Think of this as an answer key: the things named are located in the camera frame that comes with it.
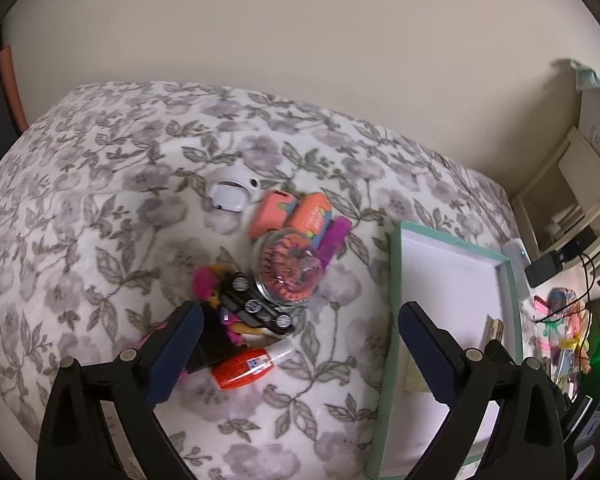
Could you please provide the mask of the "black toy car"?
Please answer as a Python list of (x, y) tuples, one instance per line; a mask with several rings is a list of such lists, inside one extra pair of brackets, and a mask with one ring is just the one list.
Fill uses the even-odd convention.
[(246, 274), (237, 272), (222, 279), (220, 303), (251, 328), (264, 328), (277, 336), (296, 329), (289, 314), (261, 296)]

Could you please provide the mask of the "clear dome with orange toy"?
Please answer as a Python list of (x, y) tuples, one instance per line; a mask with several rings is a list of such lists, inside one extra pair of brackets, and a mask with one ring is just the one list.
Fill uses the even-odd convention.
[(285, 228), (268, 232), (254, 245), (254, 284), (273, 304), (304, 304), (313, 296), (323, 273), (323, 265), (309, 237), (298, 230)]

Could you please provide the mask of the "gold black patterned lighter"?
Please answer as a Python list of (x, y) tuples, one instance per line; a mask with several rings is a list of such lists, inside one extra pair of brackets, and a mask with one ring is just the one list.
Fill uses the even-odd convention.
[(505, 336), (505, 323), (500, 318), (486, 318), (486, 330), (484, 331), (484, 344), (492, 340), (503, 342)]

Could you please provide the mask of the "pink white crochet mat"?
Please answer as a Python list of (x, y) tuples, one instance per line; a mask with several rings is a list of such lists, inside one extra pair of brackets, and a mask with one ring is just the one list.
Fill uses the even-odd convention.
[(535, 295), (532, 306), (537, 318), (533, 328), (534, 348), (539, 350), (547, 375), (556, 386), (573, 400), (580, 379), (591, 371), (588, 335), (592, 314), (583, 299), (577, 299), (568, 288), (554, 288), (546, 298)]

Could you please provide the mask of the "pink yellow toy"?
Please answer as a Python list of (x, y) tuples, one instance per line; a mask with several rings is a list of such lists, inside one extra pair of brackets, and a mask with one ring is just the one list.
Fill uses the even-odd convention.
[(248, 349), (248, 336), (259, 338), (264, 335), (262, 327), (249, 326), (221, 302), (222, 281), (234, 273), (235, 270), (229, 264), (210, 264), (194, 272), (192, 292), (194, 298), (201, 303), (204, 328), (181, 371), (180, 380), (198, 370), (214, 367), (239, 351)]

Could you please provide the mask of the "orange glue bottle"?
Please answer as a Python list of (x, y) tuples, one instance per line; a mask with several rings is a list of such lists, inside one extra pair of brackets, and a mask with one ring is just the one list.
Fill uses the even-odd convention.
[(267, 375), (276, 365), (288, 361), (294, 352), (296, 349), (288, 339), (264, 348), (249, 348), (213, 367), (211, 375), (221, 390), (242, 388)]

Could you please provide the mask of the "teal rimmed white tray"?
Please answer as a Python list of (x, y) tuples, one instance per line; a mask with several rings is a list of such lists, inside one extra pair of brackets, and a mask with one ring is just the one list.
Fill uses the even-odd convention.
[[(499, 252), (403, 221), (392, 234), (389, 288), (393, 314), (416, 301), (462, 348), (483, 348), (489, 320), (499, 318), (504, 347), (515, 362), (524, 358), (513, 270)], [(408, 351), (394, 328), (366, 467), (372, 479), (407, 476), (449, 413), (430, 392), (405, 390), (407, 367)]]

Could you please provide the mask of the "black power adapter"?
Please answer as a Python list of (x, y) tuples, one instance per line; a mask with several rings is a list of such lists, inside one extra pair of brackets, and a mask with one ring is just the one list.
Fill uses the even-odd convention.
[(531, 288), (537, 288), (562, 272), (562, 257), (558, 252), (548, 252), (524, 268), (524, 275)]

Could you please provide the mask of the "white power strip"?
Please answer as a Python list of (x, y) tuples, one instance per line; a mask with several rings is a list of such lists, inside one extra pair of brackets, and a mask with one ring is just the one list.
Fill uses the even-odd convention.
[(519, 237), (510, 238), (501, 246), (501, 252), (508, 258), (512, 266), (519, 301), (525, 302), (530, 300), (532, 289), (528, 284), (524, 270), (526, 270), (527, 266), (530, 266), (531, 261), (526, 248), (524, 248), (524, 243)]

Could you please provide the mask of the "floral grey white blanket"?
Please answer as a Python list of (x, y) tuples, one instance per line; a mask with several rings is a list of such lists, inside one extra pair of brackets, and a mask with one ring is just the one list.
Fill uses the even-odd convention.
[(0, 397), (29, 438), (60, 361), (106, 362), (190, 294), (201, 266), (251, 259), (256, 206), (214, 209), (220, 170), (326, 195), (352, 231), (289, 313), (297, 351), (253, 385), (208, 372), (158, 407), (203, 479), (358, 479), (377, 417), (390, 235), (401, 220), (497, 250), (505, 191), (429, 148), (325, 107), (174, 82), (84, 84), (0, 162)]

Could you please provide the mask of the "cream wooden shelf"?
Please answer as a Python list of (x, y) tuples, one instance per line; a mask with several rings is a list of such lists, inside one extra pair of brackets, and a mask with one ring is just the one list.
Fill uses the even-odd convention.
[(600, 250), (600, 156), (577, 129), (510, 203), (531, 260), (587, 228), (596, 235), (592, 254)]

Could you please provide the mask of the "white earbud case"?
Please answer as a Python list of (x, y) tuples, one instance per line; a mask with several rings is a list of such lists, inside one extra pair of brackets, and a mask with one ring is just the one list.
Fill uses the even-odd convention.
[(260, 180), (248, 168), (214, 170), (207, 182), (207, 195), (214, 209), (243, 212), (260, 190)]

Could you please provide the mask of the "salmon pink small box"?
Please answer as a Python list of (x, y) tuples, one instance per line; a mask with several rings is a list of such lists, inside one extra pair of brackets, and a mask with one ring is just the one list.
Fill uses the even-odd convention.
[(268, 190), (251, 218), (249, 237), (257, 240), (270, 231), (280, 230), (296, 208), (297, 199), (281, 190)]

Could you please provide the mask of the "purple tube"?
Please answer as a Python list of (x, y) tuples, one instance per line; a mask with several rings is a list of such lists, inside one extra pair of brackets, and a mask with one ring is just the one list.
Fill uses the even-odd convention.
[(317, 257), (324, 269), (329, 266), (332, 259), (340, 251), (341, 246), (346, 240), (352, 228), (352, 222), (346, 217), (337, 217), (329, 226), (318, 244)]

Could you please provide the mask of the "orange colourful small box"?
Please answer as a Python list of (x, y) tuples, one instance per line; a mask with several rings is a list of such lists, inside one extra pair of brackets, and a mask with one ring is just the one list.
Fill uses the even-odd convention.
[(332, 204), (324, 193), (304, 196), (286, 221), (291, 228), (305, 235), (313, 246), (320, 244), (332, 220)]

